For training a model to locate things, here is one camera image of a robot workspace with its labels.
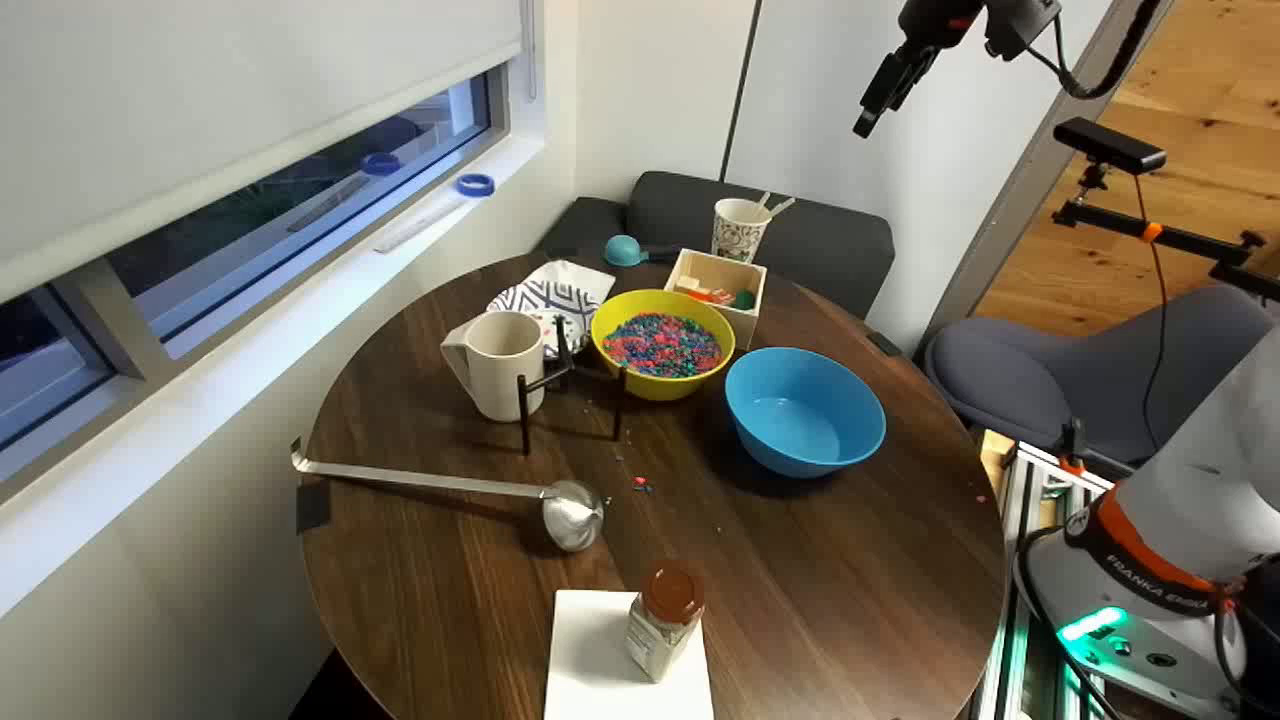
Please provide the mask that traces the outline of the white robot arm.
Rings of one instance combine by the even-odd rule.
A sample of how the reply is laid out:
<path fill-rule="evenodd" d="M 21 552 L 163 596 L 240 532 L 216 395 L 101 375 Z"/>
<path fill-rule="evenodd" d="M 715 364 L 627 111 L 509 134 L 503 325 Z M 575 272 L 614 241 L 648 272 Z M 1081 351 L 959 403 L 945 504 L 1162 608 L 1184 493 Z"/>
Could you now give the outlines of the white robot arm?
<path fill-rule="evenodd" d="M 1017 552 L 1017 585 L 1086 675 L 1189 715 L 1248 704 L 1235 596 L 1280 557 L 1280 328 L 1265 242 L 1220 242 L 1072 198 L 1067 222 L 1195 253 L 1211 280 L 1086 334 L 954 320 L 923 346 L 945 401 L 1064 459 L 1122 464 L 1122 482 Z"/>

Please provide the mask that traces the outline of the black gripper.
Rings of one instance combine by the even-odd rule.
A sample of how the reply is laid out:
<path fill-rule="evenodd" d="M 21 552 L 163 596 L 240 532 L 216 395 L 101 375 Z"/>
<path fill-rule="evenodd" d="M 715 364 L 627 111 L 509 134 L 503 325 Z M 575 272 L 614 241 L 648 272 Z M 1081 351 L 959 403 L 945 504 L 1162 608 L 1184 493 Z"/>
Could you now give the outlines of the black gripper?
<path fill-rule="evenodd" d="M 885 111 L 897 111 L 942 46 L 956 46 L 980 11 L 984 0 L 905 0 L 897 23 L 909 41 L 882 60 L 851 131 L 869 134 Z"/>

